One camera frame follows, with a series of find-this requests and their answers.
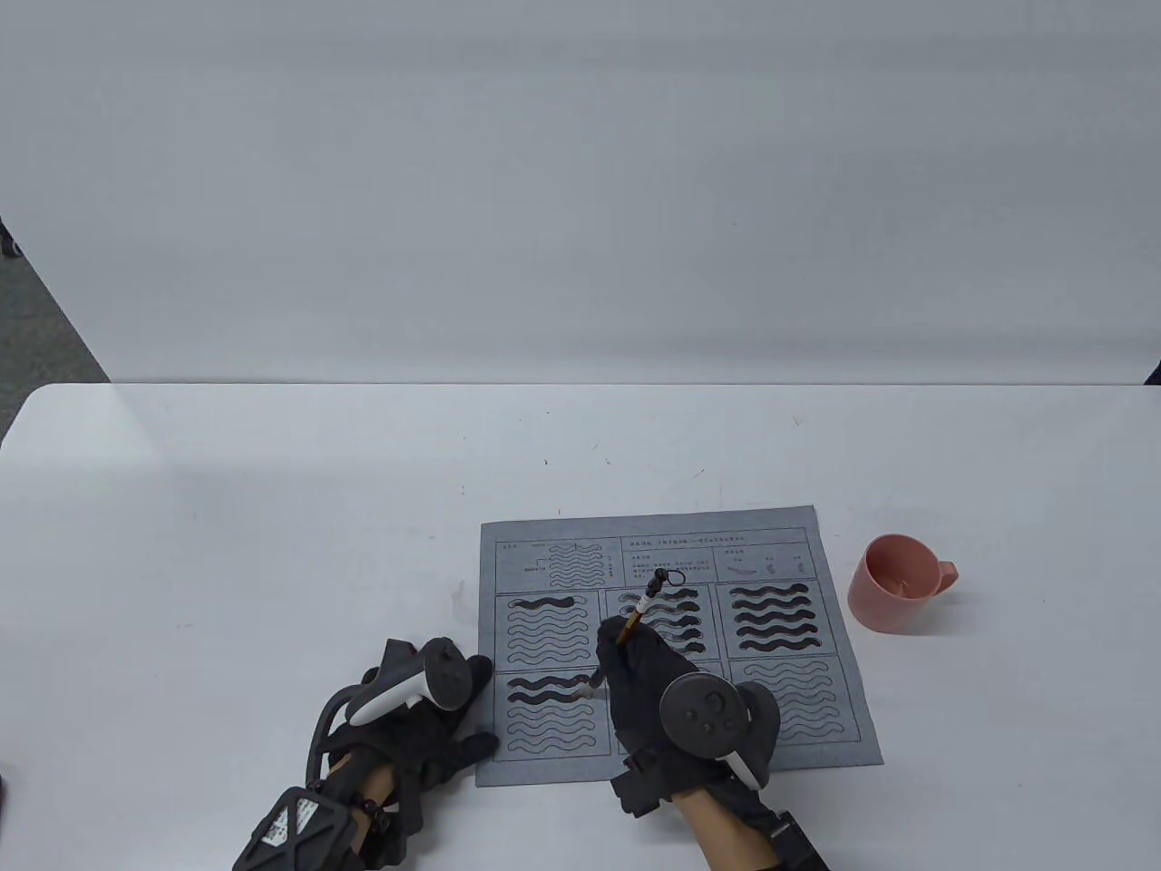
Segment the human wrist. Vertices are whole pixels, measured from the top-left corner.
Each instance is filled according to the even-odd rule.
[[[735,816],[708,790],[702,787],[675,796],[673,805],[692,829],[711,868],[730,871],[781,868],[769,835]]]
[[[344,765],[347,764],[351,756],[344,756],[339,762],[331,766],[330,773],[338,771]],[[395,792],[395,766],[394,765],[382,765],[374,771],[372,771],[367,779],[362,782],[359,787],[359,794],[363,797],[367,801],[373,801],[376,805],[383,805]],[[359,852],[362,848],[363,841],[367,838],[367,833],[370,832],[370,816],[367,815],[359,807],[351,808],[351,816],[355,821],[355,838],[351,844],[351,849],[354,852]]]

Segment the vr controller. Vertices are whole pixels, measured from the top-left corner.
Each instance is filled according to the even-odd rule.
[[[810,840],[788,811],[771,811],[758,798],[770,782],[770,757],[781,727],[778,701],[765,686],[737,686],[717,675],[691,671],[661,697],[661,722],[669,740],[691,756],[716,760],[734,778],[706,784],[713,798],[748,826],[765,834],[787,871],[827,871]],[[634,816],[656,811],[664,798],[661,771],[647,751],[625,761],[628,771],[613,778],[621,808]]]

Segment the black glove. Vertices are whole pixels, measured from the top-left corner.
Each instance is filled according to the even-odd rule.
[[[402,657],[414,655],[416,649],[405,642],[390,641],[384,663],[390,661],[392,652]],[[360,850],[368,868],[397,865],[405,858],[406,838],[424,825],[420,793],[447,783],[457,772],[491,756],[499,747],[499,739],[490,732],[477,732],[463,740],[454,737],[471,703],[492,677],[492,662],[486,656],[471,656],[468,665],[471,669],[471,693],[463,707],[444,711],[425,698],[411,707],[401,706],[365,726],[345,724],[319,742],[320,749],[330,755],[332,765],[348,753],[362,750],[365,755],[370,754],[369,764],[391,764],[395,769],[395,792],[387,804],[398,804],[398,811],[390,815],[389,825],[373,827],[368,833]],[[374,681],[376,672],[377,669],[368,671],[363,684]],[[363,775],[346,776],[361,779]]]
[[[678,749],[661,722],[658,708],[665,688],[697,667],[643,624],[618,647],[625,622],[623,617],[611,617],[597,632],[597,658],[608,684],[616,739],[640,764],[656,769],[663,798],[728,778],[728,765]]]

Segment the finger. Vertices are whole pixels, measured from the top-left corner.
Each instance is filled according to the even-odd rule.
[[[600,670],[605,672],[605,678],[611,683],[628,679],[625,652],[616,645],[625,624],[623,617],[611,617],[597,629],[597,661],[600,663]]]
[[[442,754],[424,764],[424,791],[446,784],[460,771],[490,758],[499,746],[500,740],[490,732],[477,732],[463,741],[449,742]]]
[[[500,740],[490,732],[477,732],[455,743],[459,744],[459,768],[466,769],[491,758],[499,749]]]

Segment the printed diagram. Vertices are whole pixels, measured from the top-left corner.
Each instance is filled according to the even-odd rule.
[[[779,648],[805,650],[822,647],[817,638],[819,626],[807,622],[816,620],[817,614],[809,607],[802,607],[810,605],[810,598],[803,595],[808,590],[806,584],[731,588],[729,593],[734,602],[730,603],[730,618],[735,625],[734,634],[742,639],[738,648],[770,653]]]
[[[605,701],[577,698],[589,672],[497,675],[495,688],[497,758],[569,758],[607,755],[608,724]]]
[[[858,740],[837,656],[734,663],[733,671],[735,681],[759,683],[778,699],[783,714],[779,744]]]
[[[688,660],[719,658],[717,632],[707,586],[668,586],[646,612],[644,624]],[[610,613],[628,617],[641,592],[606,593]]]
[[[604,582],[605,553],[600,545],[549,546],[549,586],[601,586]]]
[[[654,569],[680,569],[644,621],[705,671],[770,689],[772,768],[882,761],[810,508],[489,524],[479,649],[492,656],[481,725],[500,746],[481,786],[604,780],[625,770],[607,692],[577,696],[603,619],[633,612]]]
[[[496,605],[498,671],[596,664],[597,593],[505,596]]]

